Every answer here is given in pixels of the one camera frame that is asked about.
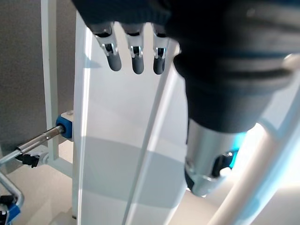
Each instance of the silver metal cylinder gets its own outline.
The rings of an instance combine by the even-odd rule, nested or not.
[[[2,166],[3,164],[7,163],[8,161],[12,160],[13,158],[21,155],[22,152],[20,150],[14,150],[13,152],[9,153],[8,155],[6,155],[3,158],[0,158],[0,166]]]
[[[185,170],[193,181],[192,193],[206,195],[214,190],[231,171],[230,165],[221,168],[218,177],[213,176],[214,164],[219,156],[236,150],[245,134],[221,133],[202,127],[190,120]]]
[[[55,136],[61,134],[64,131],[63,126],[57,126],[50,130],[47,130],[46,132],[42,133],[41,135],[32,138],[28,142],[19,145],[16,149],[21,151],[22,154],[26,154],[27,152],[33,150],[37,146],[45,143],[46,141],[54,138]]]
[[[8,179],[3,173],[0,172],[0,183],[9,191],[13,196],[17,198],[16,206],[22,207],[24,203],[24,196],[22,192]]]

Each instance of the robotic hand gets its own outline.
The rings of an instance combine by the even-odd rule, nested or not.
[[[164,70],[168,44],[166,39],[156,38],[179,42],[181,53],[173,62],[186,83],[189,128],[185,177],[194,195],[212,191],[234,166],[245,132],[255,125],[273,93],[291,82],[292,71],[284,62],[288,54],[300,52],[300,3],[72,1],[100,38],[103,24],[122,24],[137,74],[143,71],[144,23],[154,24],[156,74]],[[99,43],[107,50],[109,43]],[[120,63],[117,65],[113,69],[110,64],[112,70],[119,70]]]

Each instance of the black rubber fingertip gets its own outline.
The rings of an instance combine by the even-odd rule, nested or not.
[[[156,73],[157,75],[160,75],[163,73],[163,71],[165,70],[165,59],[156,59],[154,58],[153,61],[153,71],[154,73]]]
[[[132,69],[136,74],[141,74],[144,71],[143,57],[135,57],[132,59]]]
[[[120,55],[110,55],[107,57],[107,61],[109,64],[109,67],[113,70],[113,71],[119,71],[122,67],[122,63],[121,63],[121,59],[120,59]]]

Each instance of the black clamp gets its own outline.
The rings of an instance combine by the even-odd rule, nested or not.
[[[31,165],[31,167],[37,167],[39,156],[31,156],[29,154],[19,155],[16,157],[17,160],[21,161],[23,165]]]

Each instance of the blue plastic part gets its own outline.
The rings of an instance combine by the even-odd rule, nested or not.
[[[21,211],[20,208],[15,204],[11,204],[8,210],[9,210],[9,216],[8,216],[7,223],[9,224],[14,218],[16,218],[16,216],[18,216],[21,213]]]
[[[238,155],[238,151],[235,151],[235,152],[233,153],[232,161],[231,161],[231,163],[230,163],[230,165],[229,165],[229,168],[230,168],[230,169],[233,168],[234,163],[235,163],[235,160],[236,160],[236,156],[237,156],[237,155]]]
[[[64,133],[61,133],[61,136],[70,139],[72,138],[72,122],[59,116],[56,120],[56,125],[62,125],[65,129]]]
[[[239,134],[237,134],[237,136],[234,140],[234,143],[233,143],[233,146],[232,146],[232,149],[231,149],[231,152],[233,153],[233,158],[232,158],[232,161],[229,165],[229,168],[231,168],[231,169],[234,166],[234,163],[235,163],[236,157],[238,155],[239,149],[240,149],[241,145],[243,144],[243,141],[246,137],[246,134],[247,134],[247,132],[239,133]]]

